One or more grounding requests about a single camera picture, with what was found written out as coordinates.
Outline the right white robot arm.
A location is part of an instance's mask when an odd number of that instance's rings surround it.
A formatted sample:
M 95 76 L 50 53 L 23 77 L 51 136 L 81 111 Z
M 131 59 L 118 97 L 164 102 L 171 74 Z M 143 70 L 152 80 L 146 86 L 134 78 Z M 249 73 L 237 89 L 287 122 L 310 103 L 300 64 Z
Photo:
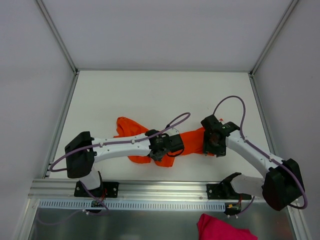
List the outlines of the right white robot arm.
M 280 211 L 299 197 L 307 206 L 307 197 L 298 163 L 292 158 L 284 160 L 266 152 L 248 139 L 242 129 L 229 121 L 221 123 L 213 114 L 201 121 L 204 128 L 203 153 L 224 157 L 232 150 L 259 173 L 260 177 L 235 172 L 223 179 L 213 192 L 226 199 L 245 194 L 263 198 L 274 210 Z

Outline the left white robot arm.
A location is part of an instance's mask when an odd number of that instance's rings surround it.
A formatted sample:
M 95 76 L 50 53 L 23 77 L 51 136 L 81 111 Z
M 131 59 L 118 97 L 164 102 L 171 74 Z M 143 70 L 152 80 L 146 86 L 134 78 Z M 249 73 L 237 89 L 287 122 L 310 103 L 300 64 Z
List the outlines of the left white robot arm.
M 101 173 L 94 164 L 120 157 L 149 157 L 163 162 L 165 156 L 176 157 L 185 149 L 182 137 L 176 129 L 162 133 L 152 129 L 147 132 L 118 138 L 94 138 L 89 131 L 78 134 L 64 147 L 66 172 L 69 179 L 77 179 L 76 198 L 115 198 L 111 188 L 105 187 Z

